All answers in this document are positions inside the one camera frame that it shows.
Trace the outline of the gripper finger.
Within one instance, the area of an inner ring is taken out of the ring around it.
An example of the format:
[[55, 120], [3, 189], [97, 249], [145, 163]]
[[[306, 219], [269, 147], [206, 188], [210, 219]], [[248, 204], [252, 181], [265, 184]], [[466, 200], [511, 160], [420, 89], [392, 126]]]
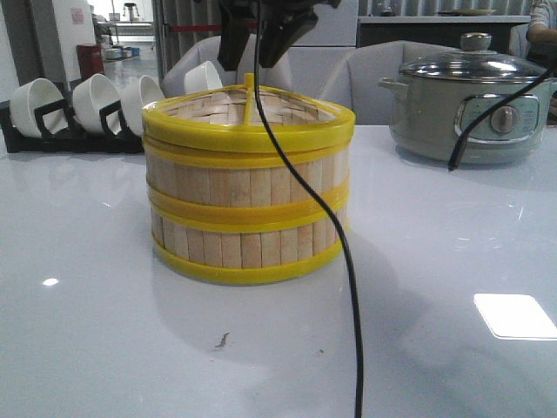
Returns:
[[318, 22], [313, 10], [283, 12], [265, 10], [259, 39], [259, 64], [272, 68], [300, 37]]
[[255, 21], [251, 3], [220, 3], [221, 35], [218, 61], [225, 71], [235, 71], [250, 38]]

